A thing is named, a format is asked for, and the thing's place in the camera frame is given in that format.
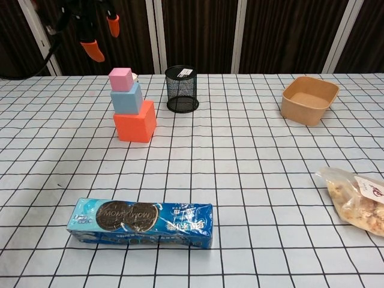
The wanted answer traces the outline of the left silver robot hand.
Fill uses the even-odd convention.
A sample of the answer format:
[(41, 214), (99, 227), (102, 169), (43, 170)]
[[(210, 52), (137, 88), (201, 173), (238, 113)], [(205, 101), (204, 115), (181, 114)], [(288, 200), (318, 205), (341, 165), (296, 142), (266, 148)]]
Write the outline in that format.
[(112, 1), (64, 1), (63, 12), (69, 12), (74, 20), (77, 38), (86, 54), (95, 62), (104, 62), (105, 57), (101, 52), (95, 38), (94, 14), (95, 5), (99, 5), (105, 13), (111, 36), (119, 36), (119, 15)]

